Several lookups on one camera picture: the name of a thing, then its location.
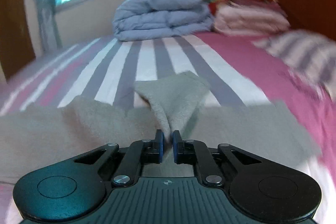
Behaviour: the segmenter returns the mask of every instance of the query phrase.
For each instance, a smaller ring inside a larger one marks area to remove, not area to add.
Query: wooden door
[[[0,0],[0,63],[6,79],[34,59],[24,0]]]

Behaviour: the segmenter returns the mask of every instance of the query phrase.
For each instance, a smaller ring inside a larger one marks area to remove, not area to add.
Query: striped bed sheet
[[[189,70],[210,84],[206,106],[253,105],[283,99],[314,138],[315,132],[306,124],[308,119],[302,119],[304,110],[297,111],[292,105],[304,109],[305,101],[310,103],[311,98],[297,93],[281,74],[287,67],[255,48],[251,40],[207,32],[135,42],[118,42],[109,36],[79,43],[33,62],[11,79],[0,93],[0,115],[24,111],[31,103],[63,107],[78,95],[124,109],[147,106],[134,92],[134,81],[156,80]],[[293,96],[298,100],[292,102]],[[336,206],[336,192],[330,167],[312,159],[299,169],[313,176],[323,193],[328,193],[315,219],[331,223],[329,219],[335,219],[331,208]],[[0,190],[0,204],[8,204],[11,186],[0,185]]]

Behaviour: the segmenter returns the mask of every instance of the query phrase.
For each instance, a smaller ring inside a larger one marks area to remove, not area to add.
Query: folded pink blanket
[[[225,35],[267,35],[287,31],[286,17],[274,10],[231,3],[222,5],[214,20],[216,31]]]

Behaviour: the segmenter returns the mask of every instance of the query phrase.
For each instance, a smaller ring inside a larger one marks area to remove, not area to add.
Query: pillow
[[[309,82],[325,87],[336,101],[336,42],[308,31],[296,30],[253,43],[304,75]]]

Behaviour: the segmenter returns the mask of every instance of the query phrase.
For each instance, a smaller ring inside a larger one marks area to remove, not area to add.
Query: white stripe
[[[184,37],[211,69],[231,87],[245,105],[269,103],[264,92],[251,80],[231,67],[215,50],[194,35]]]
[[[142,41],[138,64],[136,68],[136,81],[151,81],[157,80],[155,51],[153,40]],[[139,94],[134,92],[134,108],[149,107],[149,104],[145,102]]]
[[[58,60],[63,58],[66,54],[68,54],[70,51],[72,51],[74,48],[76,48],[77,45],[73,45],[69,49],[67,49],[65,52],[57,56],[55,59],[51,60],[48,64],[46,64],[44,67],[42,67],[40,70],[38,70],[37,73],[35,73],[32,77],[26,79],[19,87],[17,87],[9,96],[7,101],[4,103],[3,107],[0,110],[0,116],[5,115],[8,110],[11,108],[12,104],[14,103],[15,99],[19,95],[19,93],[24,90],[31,82],[33,82],[38,76],[40,76],[45,70],[47,70],[49,67],[51,67],[53,64],[55,64]]]
[[[182,47],[173,37],[163,38],[162,39],[165,47],[168,51],[168,55],[172,62],[174,71],[176,74],[184,72],[184,71],[191,71],[192,73],[197,75],[197,72],[190,62],[187,55],[184,53]],[[220,103],[217,101],[216,97],[209,92],[204,98],[204,106],[211,107],[211,106],[221,106]]]
[[[27,108],[27,106],[37,100],[38,97],[42,94],[42,92],[46,89],[48,84],[55,78],[58,73],[64,70],[73,60],[78,58],[82,53],[88,50],[92,45],[94,45],[99,38],[93,40],[90,44],[86,45],[83,49],[78,51],[72,57],[68,58],[67,60],[63,61],[58,68],[54,69],[51,74],[49,74],[37,87],[37,89],[33,92],[33,94],[28,97],[28,99],[21,105],[20,110],[23,111]]]
[[[124,68],[125,59],[133,42],[123,42],[120,49],[112,59],[105,78],[96,94],[95,100],[113,104],[117,92],[118,83]]]
[[[98,65],[102,62],[102,60],[109,53],[109,51],[116,44],[116,42],[117,42],[117,39],[114,38],[100,52],[98,52],[95,58],[92,59],[90,63],[81,72],[77,80],[74,82],[72,87],[69,89],[68,93],[64,96],[64,98],[59,103],[58,107],[64,107],[68,105],[76,96],[82,94],[86,85],[90,81],[92,75],[95,73]]]

